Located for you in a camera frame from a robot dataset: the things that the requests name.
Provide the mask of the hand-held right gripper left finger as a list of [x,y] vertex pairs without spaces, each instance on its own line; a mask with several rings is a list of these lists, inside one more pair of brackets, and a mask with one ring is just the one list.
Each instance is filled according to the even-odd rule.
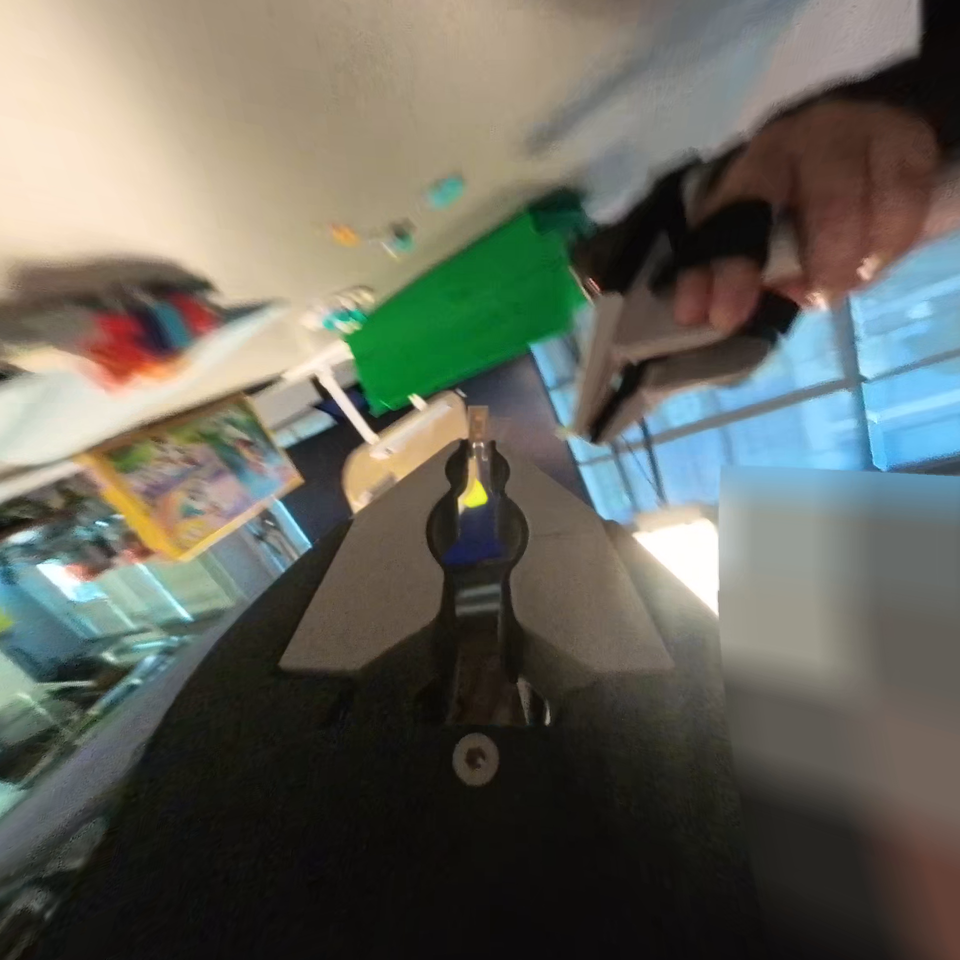
[[358,673],[432,623],[444,571],[426,527],[451,490],[455,440],[355,516],[279,661],[287,673]]

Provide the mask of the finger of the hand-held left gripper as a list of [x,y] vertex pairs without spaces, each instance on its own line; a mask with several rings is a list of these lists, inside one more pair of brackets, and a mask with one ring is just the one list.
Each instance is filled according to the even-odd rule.
[[626,397],[623,363],[617,353],[624,294],[602,294],[592,305],[592,329],[577,378],[573,432],[589,443],[610,433]]
[[736,384],[760,366],[760,338],[714,344],[628,364],[616,373],[592,414],[592,441],[606,443],[680,395]]

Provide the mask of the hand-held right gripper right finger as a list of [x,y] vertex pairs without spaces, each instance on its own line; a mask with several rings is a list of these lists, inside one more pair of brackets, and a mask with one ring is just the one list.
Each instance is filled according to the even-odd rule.
[[498,452],[509,473],[505,494],[527,530],[509,581],[520,675],[538,692],[574,692],[672,672],[674,660],[601,517],[518,451]]

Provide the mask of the colourful lego set box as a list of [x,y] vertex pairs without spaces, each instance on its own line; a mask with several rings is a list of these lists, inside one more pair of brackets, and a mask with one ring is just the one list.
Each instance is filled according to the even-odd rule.
[[242,393],[127,432],[77,464],[158,557],[195,559],[304,484]]

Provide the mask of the white round lego plate assembly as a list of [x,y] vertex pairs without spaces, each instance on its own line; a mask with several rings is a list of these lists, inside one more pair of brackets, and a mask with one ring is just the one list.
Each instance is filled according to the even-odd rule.
[[311,303],[299,323],[306,330],[347,337],[366,325],[377,303],[378,296],[371,287],[350,287]]

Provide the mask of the colourful lego model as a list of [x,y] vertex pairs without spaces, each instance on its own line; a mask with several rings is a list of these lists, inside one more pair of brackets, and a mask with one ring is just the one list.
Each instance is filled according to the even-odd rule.
[[109,389],[172,377],[191,349],[227,324],[205,292],[178,286],[126,287],[84,307],[89,330],[78,357]]

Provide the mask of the open lego instruction booklet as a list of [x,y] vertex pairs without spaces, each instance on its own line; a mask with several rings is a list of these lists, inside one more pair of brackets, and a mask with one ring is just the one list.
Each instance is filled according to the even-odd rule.
[[2,384],[1,475],[70,460],[149,425],[254,387],[305,357],[306,333],[280,301],[256,306],[201,339],[159,379],[109,389],[72,370]]

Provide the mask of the person's left hand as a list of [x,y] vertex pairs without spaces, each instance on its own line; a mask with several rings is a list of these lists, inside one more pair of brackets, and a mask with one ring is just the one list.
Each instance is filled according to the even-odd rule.
[[909,111],[817,102],[757,131],[705,195],[695,222],[745,201],[785,213],[799,271],[775,290],[802,308],[823,306],[913,247],[940,162],[933,128]]

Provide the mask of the stacked green plastic bins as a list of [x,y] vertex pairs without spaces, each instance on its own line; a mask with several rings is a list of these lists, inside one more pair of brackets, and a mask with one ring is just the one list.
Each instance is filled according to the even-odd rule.
[[571,251],[593,228],[578,192],[552,191],[381,302],[345,339],[370,411],[401,409],[568,333],[587,300]]

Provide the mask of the light wooden side table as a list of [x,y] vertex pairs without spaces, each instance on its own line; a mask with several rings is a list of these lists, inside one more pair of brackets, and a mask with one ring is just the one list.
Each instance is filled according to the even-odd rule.
[[445,390],[429,399],[412,393],[408,397],[411,410],[378,432],[338,381],[337,369],[353,359],[345,342],[330,342],[287,368],[280,383],[309,380],[318,385],[359,434],[363,444],[349,454],[342,468],[342,491],[356,514],[448,445],[467,438],[469,417],[460,390]]

